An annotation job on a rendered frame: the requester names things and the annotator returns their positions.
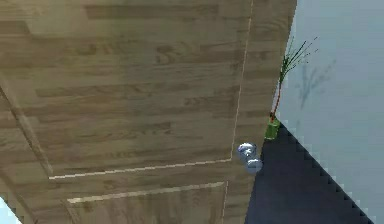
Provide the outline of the green house plant in pot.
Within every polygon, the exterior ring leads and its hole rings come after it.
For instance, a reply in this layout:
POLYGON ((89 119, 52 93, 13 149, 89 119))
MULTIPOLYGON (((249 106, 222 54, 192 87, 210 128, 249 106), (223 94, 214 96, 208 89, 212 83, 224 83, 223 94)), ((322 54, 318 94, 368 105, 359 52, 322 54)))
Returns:
POLYGON ((307 58, 311 55, 311 52, 309 52, 309 48, 317 39, 318 37, 315 36, 311 41, 305 40, 298 48, 294 48, 294 38, 291 38, 289 45, 282 58, 281 68, 279 71, 279 78, 274 95, 274 103, 272 105, 272 109, 268 117, 267 129, 264 136, 265 140, 274 140, 279 132, 281 122, 277 118, 277 112, 281 102, 282 87, 285 78, 288 76, 288 73, 294 68, 296 68, 298 65, 308 62, 307 58))

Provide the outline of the light wooden room door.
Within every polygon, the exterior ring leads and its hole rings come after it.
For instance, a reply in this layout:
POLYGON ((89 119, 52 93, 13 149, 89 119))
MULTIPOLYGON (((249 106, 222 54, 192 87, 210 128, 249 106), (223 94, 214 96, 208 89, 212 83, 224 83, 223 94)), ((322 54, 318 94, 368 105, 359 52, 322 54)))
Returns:
POLYGON ((20 224, 245 224, 298 0, 0 0, 20 224))

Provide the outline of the silver round door knob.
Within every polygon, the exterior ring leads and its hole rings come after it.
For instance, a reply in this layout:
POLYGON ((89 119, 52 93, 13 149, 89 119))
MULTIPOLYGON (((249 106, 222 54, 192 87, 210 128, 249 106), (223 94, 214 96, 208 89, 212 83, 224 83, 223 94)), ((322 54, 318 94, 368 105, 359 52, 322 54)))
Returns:
POLYGON ((263 161, 257 154, 257 150, 257 145, 251 142, 242 143, 237 148, 240 160, 251 174, 256 174, 263 168, 263 161))

